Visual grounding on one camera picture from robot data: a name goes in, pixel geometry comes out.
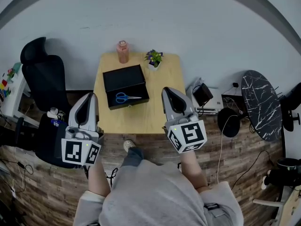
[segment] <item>shirt sleeve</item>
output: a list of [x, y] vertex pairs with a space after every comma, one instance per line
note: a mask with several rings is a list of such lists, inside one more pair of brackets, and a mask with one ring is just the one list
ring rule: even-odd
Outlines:
[[105, 197], [90, 191], [79, 199], [73, 226], [97, 226]]
[[222, 210], [227, 214], [234, 226], [243, 226], [244, 217], [241, 208], [228, 184], [221, 182], [211, 190], [200, 193], [204, 204], [217, 203]]

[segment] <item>forearm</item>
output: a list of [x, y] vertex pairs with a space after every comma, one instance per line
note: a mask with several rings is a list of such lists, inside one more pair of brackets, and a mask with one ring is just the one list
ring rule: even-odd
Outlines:
[[89, 169], [89, 191], [104, 197], [111, 192], [100, 156]]
[[202, 192], [208, 190], [208, 183], [201, 167], [198, 164], [194, 151], [181, 153], [182, 174], [191, 182], [193, 187]]

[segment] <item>scissors blade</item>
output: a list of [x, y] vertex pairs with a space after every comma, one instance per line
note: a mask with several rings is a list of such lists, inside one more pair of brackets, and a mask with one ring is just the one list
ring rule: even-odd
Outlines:
[[128, 96], [127, 99], [141, 99], [142, 97]]

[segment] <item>black marble table top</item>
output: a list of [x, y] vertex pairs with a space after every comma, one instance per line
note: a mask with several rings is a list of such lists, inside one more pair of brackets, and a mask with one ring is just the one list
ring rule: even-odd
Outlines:
[[256, 132], [266, 141], [281, 136], [282, 113], [278, 96], [271, 83], [259, 72], [247, 71], [241, 81], [250, 121]]

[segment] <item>chair seat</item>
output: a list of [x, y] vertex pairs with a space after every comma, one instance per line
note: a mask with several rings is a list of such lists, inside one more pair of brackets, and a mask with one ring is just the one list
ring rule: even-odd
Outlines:
[[63, 168], [74, 168], [76, 165], [62, 161], [61, 150], [62, 133], [58, 133], [58, 127], [51, 123], [51, 118], [44, 114], [40, 121], [38, 132], [34, 135], [35, 153], [41, 160]]

